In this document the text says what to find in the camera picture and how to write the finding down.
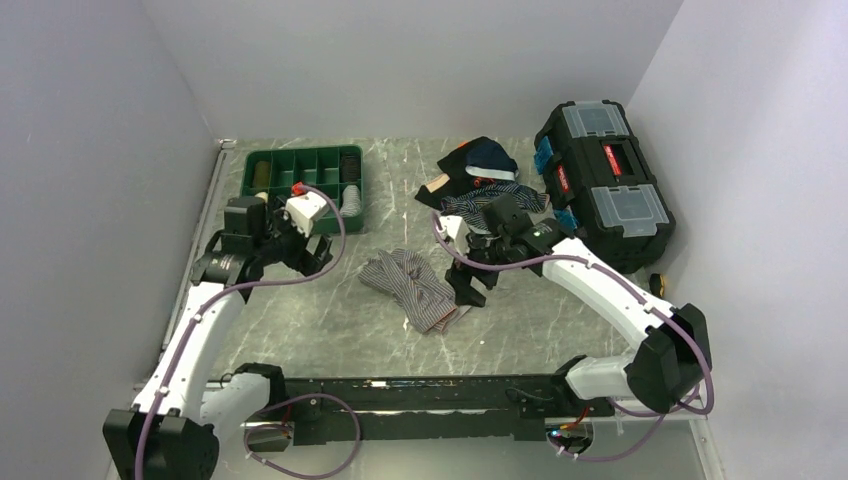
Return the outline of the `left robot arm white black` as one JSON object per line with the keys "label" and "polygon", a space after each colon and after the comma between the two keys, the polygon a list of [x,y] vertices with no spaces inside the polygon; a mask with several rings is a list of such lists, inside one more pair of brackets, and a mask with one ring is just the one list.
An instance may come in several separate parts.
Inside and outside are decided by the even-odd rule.
{"label": "left robot arm white black", "polygon": [[182,316],[159,364],[126,409],[113,409],[103,436],[121,479],[208,479],[220,447],[251,416],[279,417],[287,406],[280,367],[246,363],[218,391],[207,383],[234,321],[267,266],[282,263],[305,283],[334,260],[317,221],[338,209],[307,190],[288,199],[268,193],[230,199],[224,225],[194,262]]}

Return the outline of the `grey striped underwear orange trim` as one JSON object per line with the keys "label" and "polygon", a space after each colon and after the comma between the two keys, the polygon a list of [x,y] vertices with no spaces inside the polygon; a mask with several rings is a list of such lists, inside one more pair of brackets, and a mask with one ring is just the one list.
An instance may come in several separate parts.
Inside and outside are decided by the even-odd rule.
{"label": "grey striped underwear orange trim", "polygon": [[409,324],[424,335],[444,333],[470,310],[458,305],[454,290],[415,251],[379,250],[362,267],[358,278],[365,286],[390,295]]}

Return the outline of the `green divided organizer tray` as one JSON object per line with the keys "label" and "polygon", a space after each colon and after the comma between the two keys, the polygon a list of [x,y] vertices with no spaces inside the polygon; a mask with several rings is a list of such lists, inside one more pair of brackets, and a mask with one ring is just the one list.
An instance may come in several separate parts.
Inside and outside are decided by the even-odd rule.
{"label": "green divided organizer tray", "polygon": [[[359,155],[362,159],[362,178],[354,183],[339,181],[339,159],[341,155],[347,153]],[[240,193],[242,195],[256,194],[251,186],[253,168],[256,162],[261,160],[272,162],[271,184],[267,190],[270,198],[289,197],[291,188],[302,182],[318,188],[340,209],[342,190],[347,185],[355,184],[361,189],[363,211],[357,217],[344,218],[344,225],[347,233],[359,233],[365,224],[363,157],[362,149],[353,144],[253,151],[246,158]]]}

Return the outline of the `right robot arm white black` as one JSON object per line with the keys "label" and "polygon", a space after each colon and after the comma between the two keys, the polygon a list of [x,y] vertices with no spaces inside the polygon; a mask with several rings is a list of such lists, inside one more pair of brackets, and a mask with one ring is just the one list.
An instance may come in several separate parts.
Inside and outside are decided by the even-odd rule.
{"label": "right robot arm white black", "polygon": [[592,253],[558,220],[533,221],[503,194],[482,209],[487,234],[455,215],[432,216],[436,240],[452,256],[446,279],[458,304],[484,307],[500,273],[527,269],[592,308],[627,342],[628,354],[577,356],[551,388],[557,411],[574,415],[590,400],[632,398],[655,415],[678,409],[706,415],[715,402],[707,322],[691,303],[675,306]]}

